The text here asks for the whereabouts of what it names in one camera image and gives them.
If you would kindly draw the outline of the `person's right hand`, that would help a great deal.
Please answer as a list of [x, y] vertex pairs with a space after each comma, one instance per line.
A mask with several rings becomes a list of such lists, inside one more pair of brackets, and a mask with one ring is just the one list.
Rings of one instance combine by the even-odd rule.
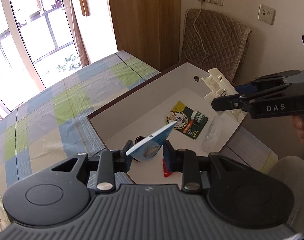
[[293, 127], [297, 131], [298, 138], [304, 144], [304, 121], [301, 117], [299, 116], [293, 116], [292, 117], [292, 124]]

